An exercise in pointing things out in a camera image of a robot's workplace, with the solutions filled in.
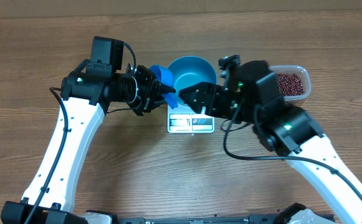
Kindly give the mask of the blue plastic measuring scoop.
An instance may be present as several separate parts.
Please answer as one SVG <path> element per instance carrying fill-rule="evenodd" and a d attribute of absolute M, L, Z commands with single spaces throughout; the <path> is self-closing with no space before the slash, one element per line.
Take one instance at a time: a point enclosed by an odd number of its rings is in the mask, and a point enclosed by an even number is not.
<path fill-rule="evenodd" d="M 155 74 L 156 79 L 161 84 L 174 87 L 174 76 L 168 68 L 162 67 L 161 65 L 152 65 L 150 70 Z M 161 96 L 171 109 L 178 107 L 174 93 L 162 93 Z"/>

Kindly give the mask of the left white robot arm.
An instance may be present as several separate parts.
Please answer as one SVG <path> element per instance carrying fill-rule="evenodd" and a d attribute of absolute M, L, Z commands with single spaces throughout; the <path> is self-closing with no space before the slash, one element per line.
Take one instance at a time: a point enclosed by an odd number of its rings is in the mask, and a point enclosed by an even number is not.
<path fill-rule="evenodd" d="M 141 116 L 165 103 L 174 93 L 150 69 L 129 64 L 122 68 L 121 40 L 96 36 L 91 56 L 82 61 L 50 92 L 59 102 L 57 123 L 42 163 L 20 202 L 5 202 L 3 223 L 116 223 L 108 212 L 89 210 L 74 214 L 75 193 L 85 158 L 94 135 L 112 102 L 127 104 Z"/>

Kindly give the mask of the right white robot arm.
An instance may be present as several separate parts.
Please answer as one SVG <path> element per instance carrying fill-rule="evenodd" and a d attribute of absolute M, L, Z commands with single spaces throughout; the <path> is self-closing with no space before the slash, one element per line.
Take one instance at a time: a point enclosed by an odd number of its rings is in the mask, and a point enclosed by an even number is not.
<path fill-rule="evenodd" d="M 220 59 L 223 86 L 200 82 L 179 91 L 196 113 L 252 125 L 274 156 L 238 156 L 242 161 L 286 161 L 322 196 L 343 223 L 362 223 L 362 183 L 336 153 L 322 127 L 303 108 L 287 103 L 265 60 L 240 65 Z"/>

